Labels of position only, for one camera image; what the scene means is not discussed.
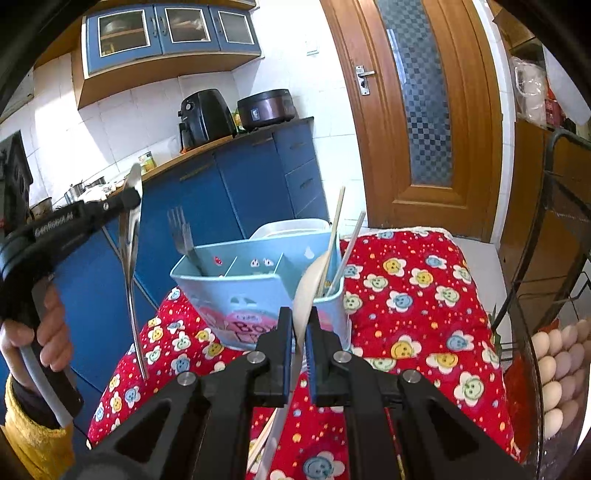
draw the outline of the black appliance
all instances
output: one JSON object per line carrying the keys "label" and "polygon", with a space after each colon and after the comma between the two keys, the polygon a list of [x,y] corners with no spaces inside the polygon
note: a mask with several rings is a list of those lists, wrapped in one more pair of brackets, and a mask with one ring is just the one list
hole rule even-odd
{"label": "black appliance", "polygon": [[296,117],[291,93],[287,89],[269,90],[238,100],[238,113],[247,132],[255,128],[288,122]]}
{"label": "black appliance", "polygon": [[236,124],[219,90],[196,92],[183,100],[178,112],[181,152],[236,135]]}

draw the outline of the metal spoon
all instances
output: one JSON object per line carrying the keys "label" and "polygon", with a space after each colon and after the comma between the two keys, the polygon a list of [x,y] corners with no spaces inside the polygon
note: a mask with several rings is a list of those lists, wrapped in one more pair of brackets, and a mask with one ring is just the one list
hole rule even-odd
{"label": "metal spoon", "polygon": [[[138,163],[135,163],[129,174],[125,178],[124,188],[133,188],[138,194],[140,200],[142,199],[142,171]],[[144,380],[148,379],[148,368],[145,363],[144,352],[142,350],[141,342],[139,341],[139,325],[138,318],[135,313],[135,300],[133,278],[135,272],[135,264],[138,258],[138,235],[139,235],[139,221],[142,212],[141,201],[139,205],[128,213],[124,213],[119,217],[119,251],[121,253],[121,264],[123,265],[123,272],[125,276],[125,290],[127,296],[127,309],[129,312],[129,320],[131,322],[131,332],[134,337],[135,354],[138,359],[139,371]]]}

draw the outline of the egg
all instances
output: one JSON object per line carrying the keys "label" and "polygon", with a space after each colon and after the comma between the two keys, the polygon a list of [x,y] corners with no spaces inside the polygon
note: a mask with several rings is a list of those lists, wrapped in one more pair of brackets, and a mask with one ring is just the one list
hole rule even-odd
{"label": "egg", "polygon": [[585,373],[585,370],[580,368],[574,373],[573,376],[574,376],[574,394],[578,395],[578,393],[581,392],[581,390],[583,389],[583,386],[585,385],[585,377],[587,376],[587,374]]}
{"label": "egg", "polygon": [[544,438],[549,439],[558,433],[562,422],[564,420],[564,414],[559,408],[550,410],[544,415]]}
{"label": "egg", "polygon": [[562,348],[565,350],[571,348],[577,341],[577,327],[574,325],[564,327],[560,334],[562,335]]}
{"label": "egg", "polygon": [[577,341],[578,343],[583,343],[587,337],[589,336],[589,333],[591,332],[591,325],[589,324],[589,321],[584,319],[581,320],[579,323],[577,323]]}
{"label": "egg", "polygon": [[560,330],[550,330],[548,338],[550,339],[550,350],[548,351],[548,354],[555,356],[562,350],[562,335],[560,334]]}
{"label": "egg", "polygon": [[570,371],[570,365],[572,363],[570,353],[560,352],[554,357],[554,359],[556,360],[556,373],[554,374],[554,377],[556,380],[560,380]]}
{"label": "egg", "polygon": [[556,373],[556,360],[553,356],[547,355],[538,362],[538,370],[540,371],[540,380],[542,385],[546,385]]}
{"label": "egg", "polygon": [[542,387],[544,411],[552,410],[562,397],[562,387],[559,382],[550,382]]}
{"label": "egg", "polygon": [[585,362],[591,363],[591,340],[583,342],[583,348],[585,349]]}
{"label": "egg", "polygon": [[562,387],[562,395],[560,397],[560,403],[569,401],[573,398],[576,381],[572,375],[564,377],[560,380],[560,386]]}
{"label": "egg", "polygon": [[576,403],[574,400],[569,400],[564,405],[560,406],[560,410],[562,411],[562,426],[560,430],[566,430],[570,424],[573,422],[574,418],[577,416],[577,412],[579,411],[579,404]]}
{"label": "egg", "polygon": [[534,346],[535,357],[539,360],[548,353],[550,348],[550,338],[546,332],[538,332],[531,338]]}
{"label": "egg", "polygon": [[583,365],[585,359],[585,349],[580,343],[575,343],[569,348],[570,355],[570,369],[569,373],[574,374]]}

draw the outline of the floor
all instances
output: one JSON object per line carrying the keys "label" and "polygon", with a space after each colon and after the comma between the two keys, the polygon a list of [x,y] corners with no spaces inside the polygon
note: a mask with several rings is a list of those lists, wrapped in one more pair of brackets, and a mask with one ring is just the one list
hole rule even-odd
{"label": "floor", "polygon": [[[478,297],[487,313],[498,311],[507,297],[501,262],[492,244],[484,244],[465,238],[454,238],[454,243],[460,247],[472,278],[476,282]],[[511,343],[511,322],[506,315],[497,332],[501,336],[502,343]]]}

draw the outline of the rice cooker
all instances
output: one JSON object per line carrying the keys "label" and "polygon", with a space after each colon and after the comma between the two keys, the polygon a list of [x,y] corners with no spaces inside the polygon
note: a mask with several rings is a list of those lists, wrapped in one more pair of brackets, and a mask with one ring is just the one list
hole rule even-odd
{"label": "rice cooker", "polygon": [[269,90],[238,100],[238,113],[247,132],[288,122],[296,117],[296,107],[287,89]]}

